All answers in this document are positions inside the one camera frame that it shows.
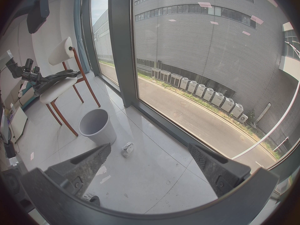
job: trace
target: gray trash can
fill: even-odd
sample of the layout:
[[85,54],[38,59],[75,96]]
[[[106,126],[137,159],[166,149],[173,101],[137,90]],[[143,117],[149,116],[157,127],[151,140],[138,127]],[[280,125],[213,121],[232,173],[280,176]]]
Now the gray trash can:
[[89,111],[81,118],[79,132],[97,145],[113,144],[117,138],[108,112],[101,108]]

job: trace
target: chair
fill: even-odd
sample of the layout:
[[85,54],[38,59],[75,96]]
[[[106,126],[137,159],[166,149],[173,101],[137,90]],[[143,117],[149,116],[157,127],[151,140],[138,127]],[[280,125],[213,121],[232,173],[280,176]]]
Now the chair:
[[95,99],[97,105],[100,107],[100,103],[98,102],[90,84],[88,83],[88,80],[84,74],[84,71],[81,67],[77,52],[75,48],[72,46],[72,41],[70,37],[67,37],[65,40],[63,40],[61,43],[57,45],[57,47],[53,50],[51,55],[49,56],[49,63],[51,65],[57,65],[59,63],[62,63],[64,66],[64,69],[67,70],[65,61],[70,59],[70,58],[75,58],[78,68],[82,74],[82,78],[77,79],[67,77],[61,81],[58,81],[56,84],[54,84],[51,88],[49,88],[47,91],[45,91],[41,96],[40,96],[40,101],[41,103],[46,104],[47,108],[53,115],[53,117],[57,120],[57,122],[62,125],[60,120],[57,118],[55,113],[52,111],[51,107],[49,104],[52,105],[53,109],[55,112],[58,114],[58,116],[62,119],[62,121],[66,124],[66,126],[74,133],[75,136],[78,136],[78,133],[71,127],[71,125],[66,121],[64,116],[61,114],[61,112],[58,110],[57,106],[55,105],[56,99],[63,94],[65,91],[67,91],[70,87],[73,86],[75,92],[77,93],[79,99],[81,100],[82,103],[84,103],[83,99],[81,98],[79,92],[77,91],[77,88],[75,87],[76,83],[85,81],[86,85],[88,86],[89,91],[91,92],[93,98]]

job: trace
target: air conditioner unit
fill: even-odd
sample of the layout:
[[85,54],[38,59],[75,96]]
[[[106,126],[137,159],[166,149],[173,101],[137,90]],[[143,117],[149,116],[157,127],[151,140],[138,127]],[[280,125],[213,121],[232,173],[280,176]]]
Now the air conditioner unit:
[[243,106],[239,103],[236,103],[233,110],[231,111],[231,114],[235,118],[238,118],[238,116],[242,114],[243,110],[244,110]]
[[199,84],[199,86],[198,86],[198,88],[197,88],[197,90],[196,90],[195,95],[198,96],[198,97],[202,97],[202,94],[203,94],[205,88],[206,88],[206,87],[205,87],[204,84]]
[[214,98],[212,99],[212,104],[219,107],[221,105],[221,103],[223,102],[223,100],[224,100],[223,94],[220,92],[216,92]]
[[190,83],[190,80],[187,77],[184,77],[180,82],[179,88],[186,90],[188,88],[189,83]]
[[221,109],[223,109],[226,112],[229,112],[233,108],[233,106],[234,106],[234,101],[231,98],[226,98]]
[[245,114],[242,114],[242,116],[238,119],[241,123],[245,123],[247,121],[248,117]]
[[160,79],[160,69],[159,68],[152,68],[152,77]]
[[165,83],[171,82],[171,73],[166,70],[160,71],[160,80],[164,81]]
[[209,101],[212,98],[212,95],[214,94],[214,90],[212,88],[208,88],[204,94],[203,99],[206,101]]
[[188,86],[187,91],[193,94],[194,91],[195,91],[196,86],[197,86],[197,82],[196,81],[191,81],[189,86]]
[[179,88],[180,81],[182,79],[182,76],[172,73],[171,74],[171,84],[174,85],[175,87]]

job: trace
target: sky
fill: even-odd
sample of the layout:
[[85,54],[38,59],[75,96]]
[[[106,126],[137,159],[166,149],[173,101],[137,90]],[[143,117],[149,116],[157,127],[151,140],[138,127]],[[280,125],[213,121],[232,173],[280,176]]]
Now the sky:
[[107,10],[108,0],[92,0],[92,24]]

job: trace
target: road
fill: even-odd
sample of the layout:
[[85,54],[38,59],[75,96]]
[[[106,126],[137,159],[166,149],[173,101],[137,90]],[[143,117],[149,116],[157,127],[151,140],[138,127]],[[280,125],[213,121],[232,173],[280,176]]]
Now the road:
[[[101,64],[101,70],[113,80],[117,79],[114,67]],[[140,77],[138,84],[142,100],[228,157],[232,158],[254,144],[252,139],[234,125],[185,97]],[[275,162],[261,146],[236,161],[249,165],[252,171],[260,165],[266,168]]]

